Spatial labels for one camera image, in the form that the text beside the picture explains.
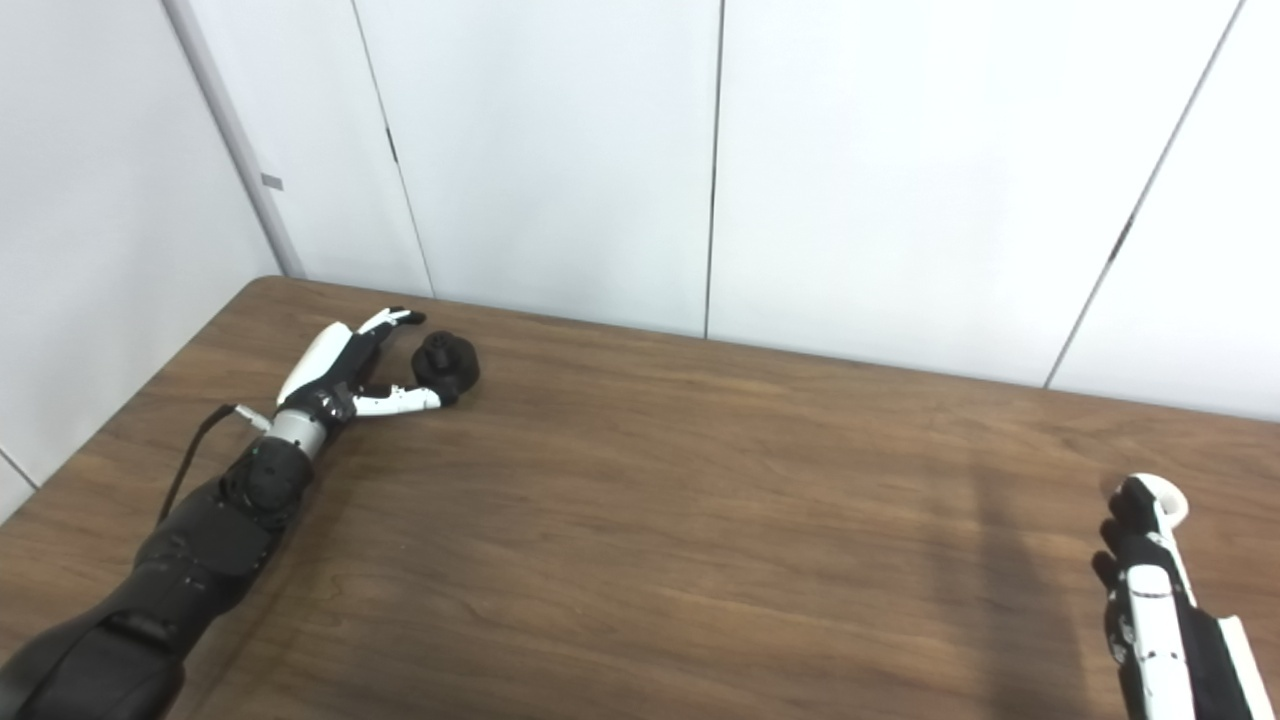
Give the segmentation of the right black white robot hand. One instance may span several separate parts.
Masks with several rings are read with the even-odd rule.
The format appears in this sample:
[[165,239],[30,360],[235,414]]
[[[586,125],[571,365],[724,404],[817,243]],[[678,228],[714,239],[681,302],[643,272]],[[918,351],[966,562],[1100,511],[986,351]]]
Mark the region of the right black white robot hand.
[[1091,566],[1129,719],[1274,719],[1238,616],[1201,607],[1176,529],[1190,510],[1164,477],[1133,473],[1108,497]]

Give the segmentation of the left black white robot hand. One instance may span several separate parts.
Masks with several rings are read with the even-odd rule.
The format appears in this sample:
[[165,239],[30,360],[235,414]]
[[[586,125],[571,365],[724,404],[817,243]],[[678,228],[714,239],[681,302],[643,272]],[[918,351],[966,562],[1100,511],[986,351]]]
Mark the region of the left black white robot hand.
[[276,396],[276,411],[297,411],[325,428],[356,418],[393,416],[453,406],[458,396],[430,387],[387,386],[366,389],[364,373],[381,343],[402,325],[421,325],[422,313],[384,307],[353,331],[342,322],[325,327],[303,351]]

